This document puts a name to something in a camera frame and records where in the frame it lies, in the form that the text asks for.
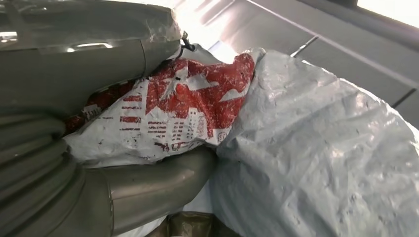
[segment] white plastic bag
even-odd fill
[[[369,92],[268,51],[217,148],[213,211],[245,237],[417,237],[418,140]]]
[[[170,62],[76,133],[71,154],[91,167],[150,164],[228,134],[253,77],[249,54],[233,64]]]

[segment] red printed graphic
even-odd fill
[[[112,85],[106,90],[102,90],[101,92],[97,92],[92,94],[86,105],[85,108],[80,111],[79,114],[74,115],[68,118],[65,121],[66,124],[66,132],[65,135],[75,132],[77,129],[81,128],[86,122],[90,121],[94,116],[91,116],[89,110],[86,110],[89,106],[96,105],[97,110],[94,115],[98,115],[106,108],[111,106],[115,101],[121,98],[123,95],[127,94],[133,87],[135,81],[131,80],[126,83],[121,83],[117,85]]]
[[[190,90],[188,85],[178,83],[176,88],[168,88],[175,73],[187,68],[188,78],[203,75],[207,82],[216,82],[212,87]],[[172,112],[179,119],[188,116],[190,108],[204,113],[207,121],[208,137],[213,137],[213,129],[228,128],[232,125],[243,104],[244,97],[220,101],[230,90],[243,92],[253,77],[254,62],[250,55],[241,54],[233,64],[204,66],[198,62],[179,59],[150,77],[146,101],[146,114],[158,107]]]
[[[121,116],[120,122],[141,123],[141,117]]]
[[[141,102],[142,101],[142,97],[141,97],[141,95],[130,95],[130,96],[125,97],[122,100],[123,101],[136,101],[136,102]]]

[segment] bright light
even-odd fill
[[[233,63],[234,57],[238,55],[238,53],[234,51],[230,46],[221,41],[211,47],[209,52],[223,63]]]
[[[358,6],[419,28],[418,0],[358,0]]]
[[[0,37],[13,37],[13,36],[17,36],[17,32],[16,31],[5,31],[5,32],[0,32]]]
[[[113,48],[113,46],[108,43],[85,43],[85,44],[79,44],[77,45],[77,47],[88,47],[88,46],[97,46],[97,45],[103,45],[107,48]]]

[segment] red and white plastic bag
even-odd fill
[[[91,167],[150,164],[204,143],[220,144],[243,104],[254,62],[246,53],[233,64],[169,62],[66,136],[71,154]]]

